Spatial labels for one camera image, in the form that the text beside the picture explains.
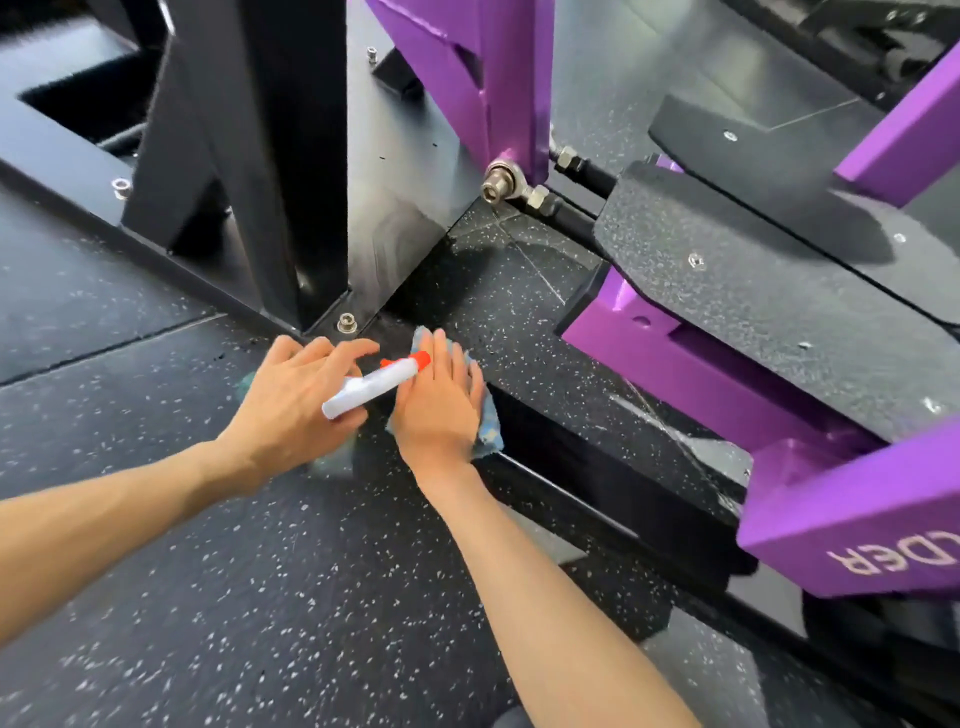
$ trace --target white lettering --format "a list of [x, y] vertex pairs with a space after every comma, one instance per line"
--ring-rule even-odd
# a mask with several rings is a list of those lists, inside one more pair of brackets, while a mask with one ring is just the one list
[[[946, 534], [946, 531], [933, 531], [933, 533]], [[918, 554], [916, 551], [914, 551], [915, 546], [922, 546], [930, 552], [930, 555], [922, 553]], [[956, 559], [926, 538], [926, 536], [908, 536], [905, 539], [900, 539], [897, 541], [897, 548], [911, 559], [914, 561], [919, 561], [921, 564], [929, 564], [930, 566], [934, 567], [949, 567], [957, 563]]]
[[926, 536], [929, 539], [947, 539], [955, 542], [956, 544], [960, 544], [960, 536], [947, 531], [927, 531]]
[[910, 566], [906, 563], [906, 559], [887, 546], [866, 544], [865, 546], [858, 546], [857, 548], [866, 553], [874, 553], [875, 561], [882, 564], [888, 571], [906, 571]]
[[880, 573], [880, 569], [871, 564], [865, 557], [858, 554], [852, 548], [848, 548], [847, 553], [850, 554], [849, 557], [837, 556], [835, 553], [833, 553], [833, 551], [828, 551], [827, 556], [836, 559], [853, 573], [858, 573], [863, 576], [873, 576], [874, 574]]

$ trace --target spray bottle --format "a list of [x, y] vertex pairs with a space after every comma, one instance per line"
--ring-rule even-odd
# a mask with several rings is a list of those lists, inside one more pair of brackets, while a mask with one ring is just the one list
[[385, 392], [413, 378], [430, 364], [430, 354], [414, 352], [397, 361], [384, 359], [380, 369], [366, 376], [348, 376], [344, 385], [333, 397], [324, 402], [323, 411], [328, 420], [340, 417], [344, 412], [359, 407]]

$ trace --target purple metal frame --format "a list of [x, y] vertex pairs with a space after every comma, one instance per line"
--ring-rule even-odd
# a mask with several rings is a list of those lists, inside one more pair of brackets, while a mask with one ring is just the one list
[[960, 43], [946, 53], [835, 172], [897, 207], [960, 162]]
[[[477, 164], [512, 158], [543, 182], [553, 0], [367, 2]], [[902, 204], [960, 158], [960, 135], [937, 135], [958, 111], [954, 49], [838, 174]], [[921, 153], [921, 141], [940, 147]], [[907, 172], [904, 155], [916, 162]], [[683, 172], [669, 158], [656, 164]], [[613, 268], [563, 338], [754, 457], [737, 541], [807, 591], [960, 587], [960, 421], [886, 446], [647, 301]]]
[[367, 0], [434, 103], [485, 169], [549, 172], [554, 0]]
[[563, 339], [754, 457], [737, 542], [811, 594], [960, 586], [960, 421], [884, 447], [613, 268]]

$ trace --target metal base plate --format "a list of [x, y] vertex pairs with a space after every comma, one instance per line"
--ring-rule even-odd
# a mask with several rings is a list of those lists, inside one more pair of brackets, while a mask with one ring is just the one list
[[[874, 118], [854, 103], [764, 131], [668, 97], [650, 135], [687, 173], [935, 321], [960, 325], [958, 242], [833, 175]], [[953, 199], [942, 205], [953, 209]]]
[[960, 412], [946, 331], [689, 175], [632, 164], [595, 233], [644, 296], [888, 442]]

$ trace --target forearm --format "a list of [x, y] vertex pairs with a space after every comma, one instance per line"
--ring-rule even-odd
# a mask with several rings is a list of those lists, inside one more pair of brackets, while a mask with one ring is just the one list
[[646, 656], [503, 512], [473, 467], [418, 480], [463, 553], [535, 725], [697, 725]]
[[0, 644], [248, 477], [201, 443], [153, 465], [0, 501]]

